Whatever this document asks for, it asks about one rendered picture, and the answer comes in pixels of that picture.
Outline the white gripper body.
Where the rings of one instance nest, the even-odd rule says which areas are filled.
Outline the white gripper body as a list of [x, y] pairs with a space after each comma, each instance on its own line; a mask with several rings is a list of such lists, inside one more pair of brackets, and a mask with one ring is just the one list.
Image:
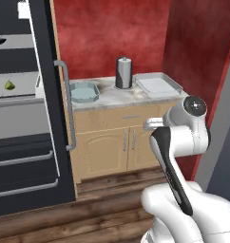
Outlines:
[[153, 131], [163, 126], [162, 118], [149, 118], [144, 122], [144, 131]]

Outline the grey rectangular tupperware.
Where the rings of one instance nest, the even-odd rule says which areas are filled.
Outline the grey rectangular tupperware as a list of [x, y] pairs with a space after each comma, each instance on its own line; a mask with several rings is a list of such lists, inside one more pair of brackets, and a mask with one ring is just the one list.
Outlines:
[[182, 87], [162, 72], [141, 73], [134, 76], [136, 84], [152, 99], [176, 98]]

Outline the teal tupperware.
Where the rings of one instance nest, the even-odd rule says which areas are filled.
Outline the teal tupperware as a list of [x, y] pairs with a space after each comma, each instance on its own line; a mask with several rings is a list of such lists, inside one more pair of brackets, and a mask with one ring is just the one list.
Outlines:
[[93, 82], [75, 82], [70, 85], [71, 100], [75, 103], [93, 103], [99, 99], [100, 91]]

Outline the beige cabinet door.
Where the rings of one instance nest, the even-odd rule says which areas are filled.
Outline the beige cabinet door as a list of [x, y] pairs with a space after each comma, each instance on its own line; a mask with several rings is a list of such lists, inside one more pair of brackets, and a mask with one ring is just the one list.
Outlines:
[[126, 171], [129, 128], [108, 129], [77, 135], [77, 155], [81, 179], [96, 178]]
[[[136, 129], [136, 143], [135, 148], [132, 150], [132, 136], [133, 130]], [[128, 170], [140, 170], [145, 168], [151, 168], [159, 165], [156, 157], [154, 156], [150, 144], [149, 138], [151, 131], [144, 131], [141, 125], [132, 126], [129, 134], [129, 150], [128, 150]]]

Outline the beige cabinet drawer front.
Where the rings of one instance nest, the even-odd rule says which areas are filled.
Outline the beige cabinet drawer front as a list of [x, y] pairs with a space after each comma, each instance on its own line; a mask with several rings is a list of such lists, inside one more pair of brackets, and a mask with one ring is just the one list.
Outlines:
[[[75, 126], [78, 133], [142, 125], [150, 117], [158, 117], [160, 108], [155, 105], [139, 105], [101, 110], [75, 112]], [[139, 115], [135, 119], [122, 116]]]

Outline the black fridge door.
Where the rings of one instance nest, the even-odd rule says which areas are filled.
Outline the black fridge door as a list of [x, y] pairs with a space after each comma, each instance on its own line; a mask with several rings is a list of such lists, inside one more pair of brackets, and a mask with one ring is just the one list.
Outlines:
[[54, 66], [57, 57], [53, 32], [52, 15], [49, 0], [27, 0], [29, 3], [29, 24], [33, 36], [37, 65], [43, 81], [45, 105], [48, 112], [51, 142], [54, 149], [59, 183], [55, 189], [59, 202], [75, 200], [73, 177], [71, 172], [71, 144], [64, 72], [60, 66]]

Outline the black fridge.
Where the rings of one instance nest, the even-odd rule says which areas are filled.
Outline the black fridge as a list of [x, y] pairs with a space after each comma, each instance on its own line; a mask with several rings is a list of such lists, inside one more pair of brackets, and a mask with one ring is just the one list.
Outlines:
[[[35, 48], [0, 49], [0, 161], [48, 154], [51, 142], [45, 96], [25, 95], [41, 80]], [[6, 90], [6, 81], [14, 83]], [[0, 167], [0, 192], [47, 184], [58, 178], [51, 159]], [[0, 197], [0, 215], [9, 215], [51, 205], [55, 189]]]

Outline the white box in fridge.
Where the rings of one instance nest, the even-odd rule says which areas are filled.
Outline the white box in fridge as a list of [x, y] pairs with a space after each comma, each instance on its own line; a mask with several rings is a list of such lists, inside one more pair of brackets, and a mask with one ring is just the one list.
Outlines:
[[17, 3], [17, 10], [18, 10], [19, 19], [29, 19], [30, 18], [29, 3], [26, 0], [19, 1]]

